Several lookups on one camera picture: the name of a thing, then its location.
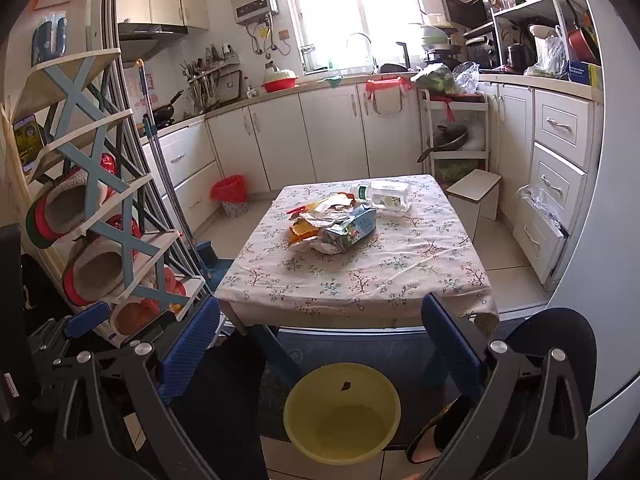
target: faucet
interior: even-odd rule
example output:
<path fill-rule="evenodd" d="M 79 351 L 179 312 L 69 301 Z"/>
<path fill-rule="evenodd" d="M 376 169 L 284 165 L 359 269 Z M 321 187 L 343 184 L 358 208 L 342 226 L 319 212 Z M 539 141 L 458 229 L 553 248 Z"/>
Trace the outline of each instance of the faucet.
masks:
<path fill-rule="evenodd" d="M 376 61 L 376 57 L 373 55 L 373 43 L 371 42 L 371 38 L 369 36 L 367 36 L 364 32 L 352 32 L 350 35 L 347 36 L 347 41 L 344 44 L 344 47 L 347 48 L 349 46 L 349 40 L 351 39 L 352 36 L 356 36 L 356 35 L 360 35 L 360 36 L 364 36 L 367 41 L 369 41 L 369 51 L 371 52 L 371 59 L 373 61 L 373 69 L 374 72 L 378 69 L 378 62 Z"/>

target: range hood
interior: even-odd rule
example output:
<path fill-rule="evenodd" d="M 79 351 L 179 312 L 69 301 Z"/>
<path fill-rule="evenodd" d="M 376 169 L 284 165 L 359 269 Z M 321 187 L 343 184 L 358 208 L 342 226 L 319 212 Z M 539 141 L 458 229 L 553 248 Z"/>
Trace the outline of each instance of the range hood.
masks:
<path fill-rule="evenodd" d="M 187 35 L 187 27 L 158 25 L 155 23 L 118 23 L 118 39 L 124 68 L 133 66 L 137 59 L 149 61 Z"/>

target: plastic bottle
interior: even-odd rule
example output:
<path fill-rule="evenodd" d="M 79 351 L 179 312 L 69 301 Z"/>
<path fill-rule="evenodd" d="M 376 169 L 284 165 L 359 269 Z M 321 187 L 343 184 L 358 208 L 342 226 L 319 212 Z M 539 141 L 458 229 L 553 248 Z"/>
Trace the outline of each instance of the plastic bottle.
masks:
<path fill-rule="evenodd" d="M 411 207 L 411 184 L 392 182 L 390 180 L 374 180 L 362 182 L 351 187 L 351 192 L 358 200 L 366 200 L 378 209 L 407 211 Z"/>

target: red pot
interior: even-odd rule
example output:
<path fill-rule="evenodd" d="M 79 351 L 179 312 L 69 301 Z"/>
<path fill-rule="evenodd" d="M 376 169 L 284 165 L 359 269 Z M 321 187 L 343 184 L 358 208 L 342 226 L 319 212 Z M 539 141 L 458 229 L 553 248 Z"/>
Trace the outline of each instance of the red pot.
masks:
<path fill-rule="evenodd" d="M 287 88 L 293 88 L 296 85 L 297 77 L 286 77 L 284 79 L 276 79 L 276 81 L 269 81 L 262 85 L 267 92 L 277 92 L 278 90 L 285 90 Z"/>

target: trash can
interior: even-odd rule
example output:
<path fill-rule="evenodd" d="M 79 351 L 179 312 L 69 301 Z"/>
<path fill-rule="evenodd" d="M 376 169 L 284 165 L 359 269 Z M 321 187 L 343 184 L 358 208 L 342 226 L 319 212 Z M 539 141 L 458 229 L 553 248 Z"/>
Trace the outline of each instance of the trash can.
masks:
<path fill-rule="evenodd" d="M 241 216 L 249 210 L 242 175 L 232 175 L 215 183 L 211 188 L 211 198 L 220 200 L 226 215 L 231 218 Z"/>

